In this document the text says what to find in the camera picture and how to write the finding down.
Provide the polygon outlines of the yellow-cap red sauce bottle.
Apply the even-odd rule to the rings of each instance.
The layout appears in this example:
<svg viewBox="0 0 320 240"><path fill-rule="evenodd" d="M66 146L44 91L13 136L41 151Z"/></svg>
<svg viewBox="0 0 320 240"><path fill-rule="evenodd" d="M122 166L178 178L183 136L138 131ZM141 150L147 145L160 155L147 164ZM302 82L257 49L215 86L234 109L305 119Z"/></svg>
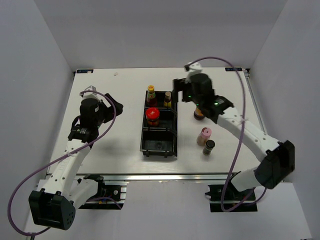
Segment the yellow-cap red sauce bottle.
<svg viewBox="0 0 320 240"><path fill-rule="evenodd" d="M153 85L149 85L147 87L146 102L147 102L147 105L150 106L150 107L156 107L157 106L156 92L155 92L155 87Z"/></svg>

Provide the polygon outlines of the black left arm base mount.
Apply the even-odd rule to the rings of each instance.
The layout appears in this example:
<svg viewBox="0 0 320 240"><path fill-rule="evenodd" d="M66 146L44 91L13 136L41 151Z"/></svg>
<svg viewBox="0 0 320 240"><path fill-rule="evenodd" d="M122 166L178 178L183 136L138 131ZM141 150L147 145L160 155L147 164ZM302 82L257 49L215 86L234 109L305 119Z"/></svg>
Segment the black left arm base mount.
<svg viewBox="0 0 320 240"><path fill-rule="evenodd" d="M92 180L99 182L99 193L91 196L90 199L101 198L95 201L88 201L81 205L79 209L84 210L120 210L125 203L127 184L125 182L104 181L102 176L90 175Z"/></svg>

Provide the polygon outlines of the black-lid pepper shaker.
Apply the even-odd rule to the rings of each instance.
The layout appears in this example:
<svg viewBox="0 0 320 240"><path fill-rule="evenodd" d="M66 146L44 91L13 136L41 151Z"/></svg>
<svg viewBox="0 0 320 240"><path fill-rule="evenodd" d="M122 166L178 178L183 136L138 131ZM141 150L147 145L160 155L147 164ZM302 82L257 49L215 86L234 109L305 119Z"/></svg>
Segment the black-lid pepper shaker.
<svg viewBox="0 0 320 240"><path fill-rule="evenodd" d="M202 153L206 156L210 155L215 145L216 143L213 140L207 140L202 150Z"/></svg>

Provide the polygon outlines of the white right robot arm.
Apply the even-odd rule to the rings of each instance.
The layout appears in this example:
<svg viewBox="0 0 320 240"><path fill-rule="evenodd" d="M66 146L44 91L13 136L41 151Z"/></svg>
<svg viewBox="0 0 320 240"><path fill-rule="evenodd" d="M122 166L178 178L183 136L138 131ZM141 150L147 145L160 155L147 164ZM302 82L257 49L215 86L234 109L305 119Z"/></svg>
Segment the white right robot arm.
<svg viewBox="0 0 320 240"><path fill-rule="evenodd" d="M260 164L231 177L226 195L236 200L245 190L259 186L274 189L295 169L295 146L289 140L281 142L263 132L239 113L227 98L215 94L207 74L173 80L173 97L182 92L183 102L193 102L202 114L226 129L257 158Z"/></svg>

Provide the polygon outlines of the red-lid sauce jar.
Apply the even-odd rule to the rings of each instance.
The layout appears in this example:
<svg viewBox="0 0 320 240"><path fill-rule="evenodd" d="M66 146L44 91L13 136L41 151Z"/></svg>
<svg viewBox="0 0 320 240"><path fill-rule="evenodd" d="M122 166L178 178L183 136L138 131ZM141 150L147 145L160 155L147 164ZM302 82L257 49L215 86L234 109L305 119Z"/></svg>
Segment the red-lid sauce jar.
<svg viewBox="0 0 320 240"><path fill-rule="evenodd" d="M145 118L147 125L150 127L157 127L159 125L160 111L157 107L149 107L145 111Z"/></svg>
<svg viewBox="0 0 320 240"><path fill-rule="evenodd" d="M201 121L205 118L205 116L202 114L202 111L198 107L195 108L193 116L198 121Z"/></svg>

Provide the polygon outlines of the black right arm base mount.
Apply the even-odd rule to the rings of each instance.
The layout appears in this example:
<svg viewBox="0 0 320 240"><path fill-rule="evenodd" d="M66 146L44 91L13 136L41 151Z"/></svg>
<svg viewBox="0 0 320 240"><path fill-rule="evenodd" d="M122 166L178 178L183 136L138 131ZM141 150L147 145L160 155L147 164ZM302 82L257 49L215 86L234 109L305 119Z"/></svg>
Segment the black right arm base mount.
<svg viewBox="0 0 320 240"><path fill-rule="evenodd" d="M208 185L208 191L205 193L205 196L209 200L210 212L211 213L222 213L221 208L221 196L223 184L210 184ZM227 188L224 196L223 205L225 209L229 209L237 205L241 200L243 200L247 195L249 197L237 208L232 210L235 213L249 213L257 212L258 207L255 203L256 195L250 189L242 192L236 192Z"/></svg>

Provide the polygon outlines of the small yellow-label brown bottle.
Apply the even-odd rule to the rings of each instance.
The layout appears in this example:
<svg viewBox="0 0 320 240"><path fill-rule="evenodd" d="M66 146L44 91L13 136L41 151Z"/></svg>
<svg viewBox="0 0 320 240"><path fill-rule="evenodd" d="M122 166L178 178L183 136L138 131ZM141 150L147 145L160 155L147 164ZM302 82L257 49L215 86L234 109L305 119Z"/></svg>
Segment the small yellow-label brown bottle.
<svg viewBox="0 0 320 240"><path fill-rule="evenodd" d="M171 108L172 107L172 93L170 91L166 91L165 92L163 106L165 108Z"/></svg>

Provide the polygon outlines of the pink-lid spice shaker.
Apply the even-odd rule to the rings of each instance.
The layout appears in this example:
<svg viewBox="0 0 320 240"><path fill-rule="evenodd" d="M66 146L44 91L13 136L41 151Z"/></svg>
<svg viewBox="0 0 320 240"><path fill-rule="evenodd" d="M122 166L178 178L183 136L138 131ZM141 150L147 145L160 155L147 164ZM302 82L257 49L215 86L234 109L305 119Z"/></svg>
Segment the pink-lid spice shaker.
<svg viewBox="0 0 320 240"><path fill-rule="evenodd" d="M206 142L210 139L211 134L212 130L208 127L204 127L196 139L197 144L199 146L204 146Z"/></svg>

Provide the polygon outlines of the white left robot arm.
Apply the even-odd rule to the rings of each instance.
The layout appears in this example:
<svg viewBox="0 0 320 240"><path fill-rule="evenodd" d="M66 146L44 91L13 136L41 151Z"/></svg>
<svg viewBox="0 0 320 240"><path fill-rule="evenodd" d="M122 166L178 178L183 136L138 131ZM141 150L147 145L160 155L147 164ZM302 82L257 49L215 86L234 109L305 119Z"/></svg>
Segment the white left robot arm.
<svg viewBox="0 0 320 240"><path fill-rule="evenodd" d="M34 224L68 230L74 222L76 210L91 199L105 196L104 178L86 175L73 186L78 170L94 143L103 137L102 124L115 122L123 105L110 94L93 90L81 92L80 114L71 124L63 156L41 190L32 191L28 202Z"/></svg>

